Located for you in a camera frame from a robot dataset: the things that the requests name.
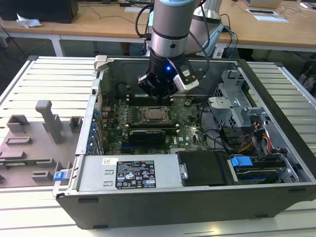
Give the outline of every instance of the paper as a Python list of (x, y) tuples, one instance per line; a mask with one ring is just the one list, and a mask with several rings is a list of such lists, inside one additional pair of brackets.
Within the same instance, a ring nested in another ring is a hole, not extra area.
[[(127, 6), (125, 12), (139, 12), (142, 8), (137, 6)], [(150, 9), (145, 9), (143, 13), (149, 13)]]
[(40, 21), (38, 19), (26, 19), (22, 16), (19, 16), (19, 14), (17, 14), (18, 19), (16, 20), (16, 22), (20, 25), (23, 26), (25, 28), (29, 28), (29, 27), (34, 27), (34, 26), (41, 26), (42, 24), (40, 23)]
[(254, 16), (258, 21), (288, 22), (286, 19), (273, 16)]

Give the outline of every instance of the warning label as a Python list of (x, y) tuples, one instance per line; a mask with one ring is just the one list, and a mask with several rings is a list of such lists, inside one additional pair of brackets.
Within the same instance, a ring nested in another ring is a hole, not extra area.
[(117, 162), (117, 189), (155, 188), (155, 164), (153, 160)]

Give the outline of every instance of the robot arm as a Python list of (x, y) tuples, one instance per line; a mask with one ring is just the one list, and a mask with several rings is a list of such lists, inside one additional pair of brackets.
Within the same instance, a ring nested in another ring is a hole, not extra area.
[[(218, 9), (221, 4), (221, 0), (206, 2), (216, 2)], [(184, 93), (198, 86), (198, 80), (204, 77), (204, 72), (201, 69), (195, 71), (185, 56), (185, 52), (196, 47), (196, 43), (188, 38), (192, 18), (198, 12), (196, 8), (200, 3), (200, 0), (155, 1), (149, 68), (146, 75), (138, 80), (139, 86), (148, 95), (162, 99), (177, 91)], [(205, 36), (207, 29), (204, 21), (202, 23)]]

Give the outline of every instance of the red wire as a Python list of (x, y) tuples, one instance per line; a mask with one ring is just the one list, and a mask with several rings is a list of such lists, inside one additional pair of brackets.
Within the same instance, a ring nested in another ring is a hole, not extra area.
[(241, 140), (241, 147), (243, 146), (243, 142), (244, 142), (245, 138), (246, 138), (246, 137), (249, 137), (249, 136), (250, 136), (249, 134), (246, 134), (246, 135), (243, 137), (243, 139)]

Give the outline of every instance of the blue plastic clip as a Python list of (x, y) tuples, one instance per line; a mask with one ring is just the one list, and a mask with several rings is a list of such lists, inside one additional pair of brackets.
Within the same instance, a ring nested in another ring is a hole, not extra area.
[(92, 151), (93, 147), (91, 145), (87, 145), (87, 150)]
[(94, 138), (93, 137), (88, 137), (88, 142), (89, 143), (92, 143), (94, 141)]
[(95, 134), (95, 131), (94, 131), (93, 129), (91, 129), (91, 130), (90, 130), (90, 135), (93, 136), (94, 134)]
[(253, 166), (250, 157), (245, 157), (245, 156), (235, 156), (235, 157), (231, 158), (231, 162), (233, 164), (233, 167), (235, 167), (235, 166)]
[(66, 171), (57, 171), (54, 174), (54, 181), (66, 181), (67, 172)]

